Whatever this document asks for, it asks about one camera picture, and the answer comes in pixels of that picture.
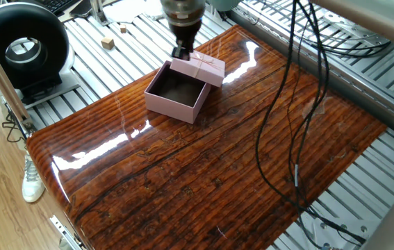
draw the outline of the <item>wood grain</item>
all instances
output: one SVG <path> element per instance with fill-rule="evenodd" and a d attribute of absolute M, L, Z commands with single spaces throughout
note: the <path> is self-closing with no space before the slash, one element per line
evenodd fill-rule
<path fill-rule="evenodd" d="M 68 222 L 48 194 L 33 204 L 23 200 L 25 152 L 6 141 L 3 108 L 0 103 L 0 249 L 57 249 L 60 234 L 49 218 L 55 214 L 64 224 Z"/>
<path fill-rule="evenodd" d="M 47 188 L 89 247 L 265 249 L 295 220 L 254 159 L 257 130 L 286 59 L 239 26 L 197 50 L 225 61 L 227 77 L 194 125 L 146 110 L 143 91 L 152 72 L 28 140 Z M 265 175 L 292 197 L 286 110 L 297 72 L 290 71 L 259 149 Z M 312 106 L 317 82 L 302 71 L 289 109 L 293 129 Z M 308 201 L 385 128 L 329 92 L 301 159 Z"/>

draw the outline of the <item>pink gift box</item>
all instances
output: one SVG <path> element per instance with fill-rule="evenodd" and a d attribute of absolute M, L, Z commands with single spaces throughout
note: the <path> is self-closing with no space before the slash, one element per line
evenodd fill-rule
<path fill-rule="evenodd" d="M 211 85 L 170 69 L 166 61 L 144 92 L 148 110 L 193 124 Z"/>
<path fill-rule="evenodd" d="M 176 59 L 170 69 L 187 74 L 188 76 L 221 87 L 224 79 L 224 62 L 198 51 L 190 53 L 190 60 Z"/>
<path fill-rule="evenodd" d="M 145 90 L 148 110 L 193 124 L 211 85 L 220 87 L 224 62 L 200 52 L 166 61 Z"/>

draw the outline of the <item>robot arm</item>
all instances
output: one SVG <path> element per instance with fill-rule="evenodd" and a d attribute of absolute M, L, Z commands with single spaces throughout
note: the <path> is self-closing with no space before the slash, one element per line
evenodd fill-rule
<path fill-rule="evenodd" d="M 231 10 L 240 0 L 210 0 L 216 9 Z M 202 26 L 205 0 L 161 0 L 170 30 L 177 37 L 177 47 L 172 57 L 189 60 L 195 36 Z"/>

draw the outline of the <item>wooden floor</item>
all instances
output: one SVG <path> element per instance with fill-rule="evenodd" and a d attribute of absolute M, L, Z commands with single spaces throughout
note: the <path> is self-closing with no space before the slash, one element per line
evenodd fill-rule
<path fill-rule="evenodd" d="M 0 104 L 0 249 L 58 249 L 60 235 L 49 218 L 64 222 L 62 211 L 47 192 L 33 204 L 23 200 L 24 152 L 6 141 L 3 121 Z"/>

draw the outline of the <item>gift box lid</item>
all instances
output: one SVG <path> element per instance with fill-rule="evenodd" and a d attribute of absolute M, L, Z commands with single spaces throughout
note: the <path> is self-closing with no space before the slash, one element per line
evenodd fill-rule
<path fill-rule="evenodd" d="M 225 63 L 222 60 L 194 51 L 190 60 L 174 58 L 170 69 L 199 79 L 205 83 L 221 87 L 224 79 Z"/>

